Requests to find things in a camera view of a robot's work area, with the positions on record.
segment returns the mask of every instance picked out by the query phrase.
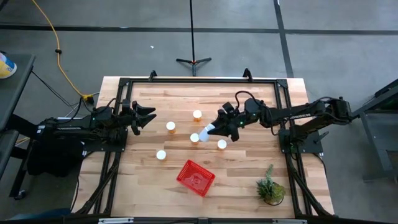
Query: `concrete floor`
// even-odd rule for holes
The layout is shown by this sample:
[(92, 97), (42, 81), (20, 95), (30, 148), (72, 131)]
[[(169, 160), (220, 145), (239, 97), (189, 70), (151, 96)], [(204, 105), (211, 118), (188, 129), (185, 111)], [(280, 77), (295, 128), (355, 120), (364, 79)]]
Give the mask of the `concrete floor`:
[[(189, 27), (186, 0), (38, 0), (57, 25), (121, 27)], [(398, 29), (394, 0), (280, 0), (286, 29)], [(278, 28), (272, 0), (193, 0), (195, 27)], [(45, 24), (30, 1), (13, 0), (0, 12), (7, 24)], [(190, 34), (173, 32), (58, 32), (62, 64), (85, 93), (97, 92), (105, 75), (190, 76), (175, 58), (190, 59)], [(244, 68), (255, 77), (285, 78), (279, 34), (197, 33), (197, 58), (213, 60), (199, 76), (239, 77)], [(382, 86), (397, 78), (398, 36), (287, 35), (294, 77), (304, 78), (310, 100), (344, 96), (353, 110)], [(56, 66), (52, 32), (0, 30), (0, 48), (37, 56), (35, 72), (70, 102), (78, 96)], [(66, 114), (61, 103), (35, 77), (30, 77), (16, 114), (37, 123)], [(345, 218), (398, 221), (398, 189), (392, 180), (365, 184), (362, 175), (378, 169), (359, 120), (348, 126), (325, 128), (323, 140), (328, 183), (335, 213)], [(37, 213), (69, 207), (76, 175), (26, 177), (29, 196), (8, 198), (19, 166), (11, 159), (0, 181), (0, 219), (17, 213)]]

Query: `wooden tabletop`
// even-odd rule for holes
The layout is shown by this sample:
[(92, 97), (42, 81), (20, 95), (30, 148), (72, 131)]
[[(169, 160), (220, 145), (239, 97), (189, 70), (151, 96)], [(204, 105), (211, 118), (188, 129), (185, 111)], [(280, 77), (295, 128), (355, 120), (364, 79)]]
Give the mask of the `wooden tabletop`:
[[(98, 106), (106, 105), (116, 96), (119, 78), (104, 77)], [(308, 102), (303, 79), (287, 80), (292, 105)], [(228, 139), (221, 136), (210, 136), (208, 142), (200, 142), (197, 146), (190, 142), (192, 133), (199, 133), (215, 120), (222, 104), (227, 101), (236, 104), (234, 94), (239, 90), (250, 91), (268, 106), (276, 107), (274, 87), (269, 84), (135, 83), (132, 100), (137, 100), (142, 106), (155, 107), (157, 117), (141, 131), (140, 136), (129, 130), (119, 166), (112, 216), (294, 217), (285, 157), (280, 152), (278, 138), (271, 134), (270, 129), (264, 129), (258, 123), (246, 126), (239, 130), (240, 139), (228, 141), (224, 151), (217, 150), (217, 141)], [(239, 95), (241, 105), (248, 97)], [(200, 122), (193, 121), (194, 110), (202, 111)], [(167, 132), (165, 125), (168, 121), (175, 122), (175, 134)], [(167, 152), (167, 160), (163, 162), (155, 158), (161, 149)], [(103, 157), (103, 152), (94, 152), (83, 161), (74, 211), (97, 187)], [(333, 213), (322, 163), (312, 154), (303, 154), (302, 157), (309, 189), (324, 208)], [(176, 181), (188, 159), (216, 175), (205, 198)], [(283, 185), (287, 192), (284, 201), (276, 207), (259, 200), (256, 192), (256, 181), (264, 178), (270, 164), (274, 165), (273, 180)], [(297, 189), (300, 208), (304, 212), (298, 185)]]

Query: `potted plant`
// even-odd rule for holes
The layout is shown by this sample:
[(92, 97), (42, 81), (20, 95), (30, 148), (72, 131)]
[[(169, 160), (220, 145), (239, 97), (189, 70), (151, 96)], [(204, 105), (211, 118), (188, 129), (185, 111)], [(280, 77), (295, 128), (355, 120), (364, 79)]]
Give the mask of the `potted plant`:
[(269, 205), (279, 205), (285, 197), (285, 188), (271, 179), (272, 170), (274, 165), (271, 164), (267, 170), (266, 178), (257, 182), (257, 193), (260, 199)]

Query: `cable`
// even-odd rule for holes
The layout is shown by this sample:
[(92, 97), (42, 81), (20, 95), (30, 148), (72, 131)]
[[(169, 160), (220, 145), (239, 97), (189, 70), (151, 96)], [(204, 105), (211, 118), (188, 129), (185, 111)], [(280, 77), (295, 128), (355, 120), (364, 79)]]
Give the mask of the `cable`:
[(318, 159), (322, 162), (323, 164), (323, 169), (325, 170), (325, 176), (328, 177), (328, 174), (326, 173), (326, 165), (325, 162), (323, 161), (323, 159), (316, 153), (313, 153), (314, 156), (318, 157)]
[(75, 203), (76, 203), (76, 199), (77, 199), (77, 194), (79, 192), (79, 175), (77, 175), (77, 187), (76, 187), (76, 194), (75, 194), (75, 199), (73, 199), (73, 203), (72, 203), (72, 207), (70, 208), (70, 211), (73, 210)]
[(79, 109), (80, 109), (80, 106), (81, 106), (81, 101), (82, 101), (82, 100), (83, 100), (83, 98), (80, 98), (79, 105), (78, 105), (78, 107), (77, 107), (77, 109), (76, 109), (76, 111), (75, 111), (75, 114), (74, 114), (69, 120), (67, 120), (66, 122), (57, 123), (57, 125), (58, 125), (58, 124), (66, 124), (66, 123), (68, 123), (68, 122), (71, 122), (71, 121), (75, 118), (75, 116), (78, 114)]
[(272, 125), (272, 114), (271, 114), (271, 110), (269, 109), (269, 107), (268, 106), (265, 106), (265, 108), (267, 109), (267, 111), (268, 111), (268, 114), (269, 114), (269, 119), (271, 120), (271, 134), (273, 135), (273, 136), (277, 136), (278, 134), (279, 134), (279, 131), (280, 130), (278, 130), (278, 132), (277, 133), (274, 133), (274, 126)]
[(253, 94), (251, 94), (251, 93), (248, 92), (248, 91), (241, 90), (241, 91), (237, 91), (237, 92), (235, 93), (235, 100), (236, 100), (236, 102), (238, 103), (238, 105), (236, 106), (235, 109), (239, 109), (239, 106), (241, 105), (240, 102), (239, 102), (239, 100), (238, 100), (238, 94), (240, 94), (240, 93), (247, 93), (251, 98), (254, 99), (254, 102), (255, 102), (258, 106), (263, 106), (263, 105), (260, 105), (260, 104), (256, 101), (256, 98), (253, 96)]
[(54, 90), (54, 88), (52, 88), (48, 83), (46, 83), (43, 79), (41, 79), (34, 71), (32, 71), (32, 73), (58, 98), (62, 101), (62, 103), (64, 103), (65, 105), (69, 106), (70, 108), (73, 109), (73, 106), (79, 104), (78, 103), (74, 103), (74, 104), (70, 104), (64, 97), (61, 96), (61, 94), (59, 94), (57, 91)]
[(76, 107), (78, 107), (78, 105), (76, 105), (74, 108), (72, 108), (71, 111), (69, 111), (69, 113), (67, 113), (67, 115), (65, 115), (64, 117), (69, 116), (72, 112), (75, 112)]
[(42, 13), (42, 15), (45, 17), (45, 19), (47, 20), (47, 22), (49, 23), (55, 38), (57, 40), (57, 49), (55, 49), (55, 52), (57, 53), (57, 64), (58, 64), (58, 68), (60, 69), (61, 73), (63, 74), (63, 76), (68, 80), (70, 86), (72, 86), (72, 88), (83, 98), (84, 101), (88, 101), (90, 98), (94, 97), (93, 94), (89, 94), (89, 95), (85, 95), (80, 93), (80, 91), (74, 86), (74, 84), (70, 81), (70, 79), (68, 78), (68, 75), (63, 71), (63, 68), (61, 66), (61, 60), (60, 60), (60, 55), (62, 54), (62, 51), (60, 49), (60, 40), (58, 38), (58, 34), (57, 31), (55, 31), (54, 26), (52, 25), (50, 19), (47, 17), (47, 15), (44, 13), (44, 11), (40, 8), (40, 6), (36, 3), (35, 0), (32, 0), (32, 2), (35, 4), (35, 6), (37, 7), (37, 9)]
[(111, 104), (114, 100), (116, 100), (116, 103), (119, 103), (119, 102), (117, 101), (116, 98), (112, 98), (112, 100), (109, 101), (109, 103), (108, 103), (101, 111), (96, 111), (96, 110), (92, 111), (92, 110), (88, 109), (88, 107), (87, 107), (87, 105), (86, 105), (85, 102), (83, 102), (83, 103), (84, 103), (84, 106), (86, 107), (86, 109), (87, 109), (89, 112), (94, 113), (94, 114), (97, 114), (97, 113), (102, 113), (102, 112), (104, 112), (107, 108), (109, 108), (110, 104)]

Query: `yellow extension cord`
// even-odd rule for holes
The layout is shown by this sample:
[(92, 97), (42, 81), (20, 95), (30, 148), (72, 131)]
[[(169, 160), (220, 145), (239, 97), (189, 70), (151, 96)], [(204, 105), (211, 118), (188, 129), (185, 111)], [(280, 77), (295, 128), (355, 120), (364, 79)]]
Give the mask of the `yellow extension cord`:
[(32, 2), (36, 5), (37, 9), (43, 14), (43, 16), (45, 17), (45, 19), (47, 20), (47, 22), (49, 23), (49, 25), (51, 26), (52, 31), (54, 32), (55, 38), (57, 40), (57, 63), (58, 63), (58, 68), (60, 69), (60, 71), (62, 72), (63, 76), (65, 76), (65, 78), (68, 80), (69, 84), (72, 86), (72, 88), (83, 98), (84, 101), (88, 101), (88, 98), (92, 98), (93, 95), (92, 94), (82, 94), (80, 93), (80, 91), (74, 86), (74, 84), (70, 81), (70, 79), (68, 78), (67, 74), (63, 71), (63, 68), (61, 67), (61, 63), (60, 63), (60, 54), (61, 54), (61, 49), (60, 49), (60, 40), (58, 38), (57, 32), (54, 29), (54, 26), (52, 25), (50, 19), (47, 17), (47, 15), (44, 13), (44, 11), (40, 8), (40, 6), (35, 2), (35, 0), (32, 0)]

